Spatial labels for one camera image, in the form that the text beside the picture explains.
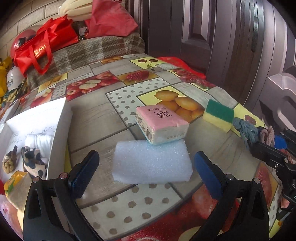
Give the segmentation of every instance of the tissue pack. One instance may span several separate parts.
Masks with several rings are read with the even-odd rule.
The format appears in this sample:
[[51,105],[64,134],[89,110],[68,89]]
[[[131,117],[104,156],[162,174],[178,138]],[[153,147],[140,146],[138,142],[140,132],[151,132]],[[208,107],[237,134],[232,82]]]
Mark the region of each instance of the tissue pack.
[[135,118],[153,145],[184,138],[189,127],[187,121],[161,104],[137,107]]

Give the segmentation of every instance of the plaid blanket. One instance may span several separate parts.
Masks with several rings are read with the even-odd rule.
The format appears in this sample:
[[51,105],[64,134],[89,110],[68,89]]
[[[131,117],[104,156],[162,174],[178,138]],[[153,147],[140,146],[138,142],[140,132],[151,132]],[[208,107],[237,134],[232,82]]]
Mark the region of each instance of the plaid blanket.
[[[145,44],[139,33],[132,33],[127,37],[105,36],[83,40],[52,53],[52,63],[44,75],[31,67],[27,71],[28,87],[32,90],[61,74],[105,58],[144,53],[144,48]],[[38,63],[44,67],[47,56],[38,60]]]

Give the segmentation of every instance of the open box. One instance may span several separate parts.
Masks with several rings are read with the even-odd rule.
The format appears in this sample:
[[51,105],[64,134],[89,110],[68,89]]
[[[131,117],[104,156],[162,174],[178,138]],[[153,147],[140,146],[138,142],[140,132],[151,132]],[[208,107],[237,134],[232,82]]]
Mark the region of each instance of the open box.
[[[53,136],[46,179],[57,178],[64,170],[65,150],[72,111],[66,98],[57,99],[24,111],[9,119],[0,133],[0,158],[17,146],[15,171],[23,171],[21,148],[28,134],[48,134]],[[0,179],[5,183],[11,174],[1,168]]]

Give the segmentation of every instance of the green and yellow sponge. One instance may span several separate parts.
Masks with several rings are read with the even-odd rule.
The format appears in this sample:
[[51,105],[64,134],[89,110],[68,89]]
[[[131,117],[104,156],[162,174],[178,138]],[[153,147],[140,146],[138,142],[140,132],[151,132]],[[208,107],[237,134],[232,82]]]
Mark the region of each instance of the green and yellow sponge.
[[234,110],[211,99],[203,114],[205,121],[221,128],[225,132],[230,130],[233,118]]

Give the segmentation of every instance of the blue rope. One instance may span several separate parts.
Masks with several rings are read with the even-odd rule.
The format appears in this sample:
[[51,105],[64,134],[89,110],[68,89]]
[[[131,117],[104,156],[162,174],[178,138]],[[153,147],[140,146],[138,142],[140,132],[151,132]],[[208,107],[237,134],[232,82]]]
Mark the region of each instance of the blue rope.
[[249,149],[249,145],[247,140],[251,142],[251,144],[259,141],[258,138],[258,129],[253,124],[250,124],[249,122],[242,120],[238,117],[234,117],[232,120],[232,124],[234,128],[239,131],[241,138],[244,141],[244,144],[246,145],[247,149]]

